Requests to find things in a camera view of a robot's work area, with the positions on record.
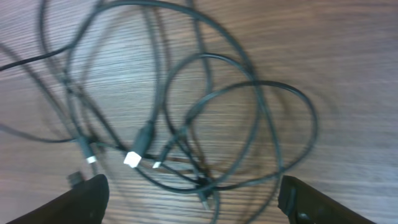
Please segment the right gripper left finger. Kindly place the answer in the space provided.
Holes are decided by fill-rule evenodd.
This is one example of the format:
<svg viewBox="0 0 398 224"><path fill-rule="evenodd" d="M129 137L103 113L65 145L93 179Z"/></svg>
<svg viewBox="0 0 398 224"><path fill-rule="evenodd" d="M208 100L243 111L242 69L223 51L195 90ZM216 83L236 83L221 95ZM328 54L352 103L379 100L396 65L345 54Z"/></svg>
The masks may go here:
<svg viewBox="0 0 398 224"><path fill-rule="evenodd" d="M71 174L71 190L7 224L101 224L109 202L108 179Z"/></svg>

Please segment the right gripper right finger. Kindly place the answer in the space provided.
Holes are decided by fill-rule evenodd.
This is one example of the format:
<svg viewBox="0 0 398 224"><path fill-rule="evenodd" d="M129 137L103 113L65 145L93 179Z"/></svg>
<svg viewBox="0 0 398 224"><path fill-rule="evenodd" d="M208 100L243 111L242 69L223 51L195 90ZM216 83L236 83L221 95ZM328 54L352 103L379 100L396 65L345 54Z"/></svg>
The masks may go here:
<svg viewBox="0 0 398 224"><path fill-rule="evenodd" d="M290 223L374 224L296 177L282 178L278 207Z"/></svg>

